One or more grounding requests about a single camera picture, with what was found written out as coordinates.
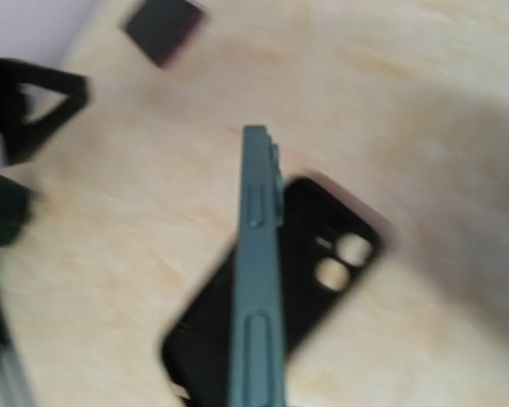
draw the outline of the white wall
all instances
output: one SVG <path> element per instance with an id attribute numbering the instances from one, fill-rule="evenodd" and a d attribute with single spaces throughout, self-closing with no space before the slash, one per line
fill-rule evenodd
<path id="1" fill-rule="evenodd" d="M 102 0 L 0 0 L 0 57 L 58 66 Z"/>

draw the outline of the black plastic object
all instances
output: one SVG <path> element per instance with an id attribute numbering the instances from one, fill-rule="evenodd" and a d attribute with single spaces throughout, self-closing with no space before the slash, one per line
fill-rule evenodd
<path id="1" fill-rule="evenodd" d="M 190 37 L 204 12 L 185 0 L 146 0 L 125 32 L 155 64 L 164 66 Z"/>
<path id="2" fill-rule="evenodd" d="M 30 120 L 31 106 L 23 93 L 23 85 L 58 92 L 65 95 L 65 99 L 42 117 Z M 8 164 L 30 159 L 87 101 L 87 80 L 83 76 L 0 59 L 0 132 Z"/>
<path id="3" fill-rule="evenodd" d="M 31 191 L 0 176 L 0 246 L 10 244 L 30 218 Z"/>
<path id="4" fill-rule="evenodd" d="M 340 259 L 336 245 L 354 234 L 371 246 L 362 266 Z M 373 227 L 309 178 L 291 182 L 284 193 L 279 228 L 286 351 L 290 355 L 338 301 L 361 279 L 383 251 Z M 183 387 L 188 407 L 222 407 L 227 401 L 234 250 L 192 301 L 165 338 L 162 360 L 171 380 Z M 345 265 L 349 284 L 342 291 L 323 286 L 316 268 L 324 259 Z"/>

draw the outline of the table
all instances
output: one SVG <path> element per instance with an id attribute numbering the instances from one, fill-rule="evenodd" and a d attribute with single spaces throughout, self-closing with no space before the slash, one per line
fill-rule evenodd
<path id="1" fill-rule="evenodd" d="M 205 0 L 169 70 L 107 2 L 66 64 L 93 103 L 31 165 L 0 296 L 42 406 L 178 405 L 165 330 L 232 240 L 241 128 L 394 226 L 289 365 L 290 405 L 509 406 L 509 1 Z"/>

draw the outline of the phone case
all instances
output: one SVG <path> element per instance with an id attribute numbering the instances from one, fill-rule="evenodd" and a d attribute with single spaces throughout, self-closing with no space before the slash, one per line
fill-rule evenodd
<path id="1" fill-rule="evenodd" d="M 361 265 L 341 259 L 338 241 L 356 235 L 369 243 Z M 284 222 L 278 232 L 285 347 L 289 356 L 325 315 L 353 288 L 383 252 L 381 235 L 310 178 L 284 191 Z M 235 245 L 212 278 L 165 337 L 162 361 L 188 407 L 222 407 L 227 401 L 232 279 Z M 325 259 L 349 272 L 335 291 L 320 283 L 316 270 Z"/>

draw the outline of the dark green object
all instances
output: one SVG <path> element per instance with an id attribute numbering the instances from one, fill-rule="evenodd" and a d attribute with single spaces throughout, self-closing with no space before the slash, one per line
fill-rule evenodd
<path id="1" fill-rule="evenodd" d="M 228 407 L 284 407 L 284 329 L 277 228 L 277 145 L 261 125 L 243 129 L 239 239 L 232 294 Z"/>
<path id="2" fill-rule="evenodd" d="M 10 244 L 30 217 L 31 191 L 0 176 L 0 246 Z"/>

